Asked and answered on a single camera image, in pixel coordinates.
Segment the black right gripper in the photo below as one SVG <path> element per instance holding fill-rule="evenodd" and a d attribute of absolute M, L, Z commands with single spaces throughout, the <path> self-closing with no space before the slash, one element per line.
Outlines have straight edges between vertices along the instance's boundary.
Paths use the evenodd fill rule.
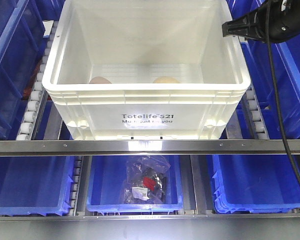
<path fill-rule="evenodd" d="M 282 43 L 300 34 L 300 0 L 266 0 L 254 11 L 222 24 L 222 36 Z"/>

